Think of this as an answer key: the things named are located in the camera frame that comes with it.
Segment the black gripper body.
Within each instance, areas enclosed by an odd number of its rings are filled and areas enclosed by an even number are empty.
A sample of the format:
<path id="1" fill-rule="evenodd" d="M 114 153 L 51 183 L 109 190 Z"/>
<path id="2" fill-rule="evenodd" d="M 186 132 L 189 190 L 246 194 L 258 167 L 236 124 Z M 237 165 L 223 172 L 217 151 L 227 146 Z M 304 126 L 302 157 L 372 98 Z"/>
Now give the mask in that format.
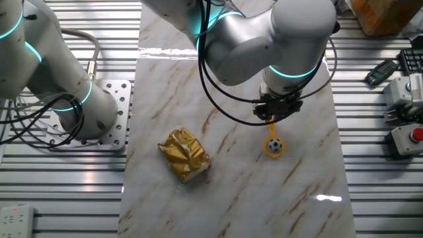
<path id="1" fill-rule="evenodd" d="M 303 105 L 302 100 L 275 100 L 273 98 L 262 99 L 262 102 L 254 104 L 253 114 L 257 117 L 260 115 L 269 115 L 270 119 L 281 114 L 292 115 L 299 112 Z"/>

